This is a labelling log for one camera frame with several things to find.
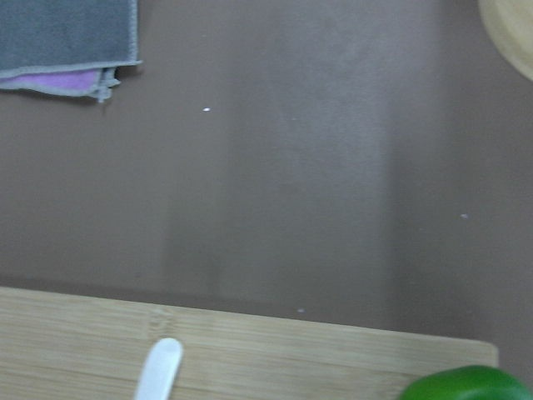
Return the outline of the white ceramic spoon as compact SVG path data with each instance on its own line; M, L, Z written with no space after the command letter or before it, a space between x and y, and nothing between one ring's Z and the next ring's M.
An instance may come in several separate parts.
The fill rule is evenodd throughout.
M183 347L175 338L157 341L142 366L134 400L167 400L182 363Z

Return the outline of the bamboo cutting board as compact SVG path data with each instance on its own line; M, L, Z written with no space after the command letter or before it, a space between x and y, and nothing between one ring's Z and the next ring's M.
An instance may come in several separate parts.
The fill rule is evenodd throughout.
M164 337L184 348L175 399L394 399L498 363L487 342L5 287L1 396L130 399Z

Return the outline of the green lime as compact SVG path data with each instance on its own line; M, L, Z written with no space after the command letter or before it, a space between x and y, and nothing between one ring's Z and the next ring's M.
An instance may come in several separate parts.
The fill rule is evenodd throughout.
M421 377L398 399L532 399L532 391L499 368L467 366Z

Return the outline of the folded grey cloth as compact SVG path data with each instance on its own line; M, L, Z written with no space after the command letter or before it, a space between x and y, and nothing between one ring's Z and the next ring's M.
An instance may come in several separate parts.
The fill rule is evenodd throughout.
M3 1L1 88L108 100L140 64L136 1Z

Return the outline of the wooden mug tree stand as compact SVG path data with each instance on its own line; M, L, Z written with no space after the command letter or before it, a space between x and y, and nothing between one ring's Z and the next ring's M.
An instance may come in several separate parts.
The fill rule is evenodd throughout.
M532 80L532 1L483 0L478 2L481 20L502 57Z

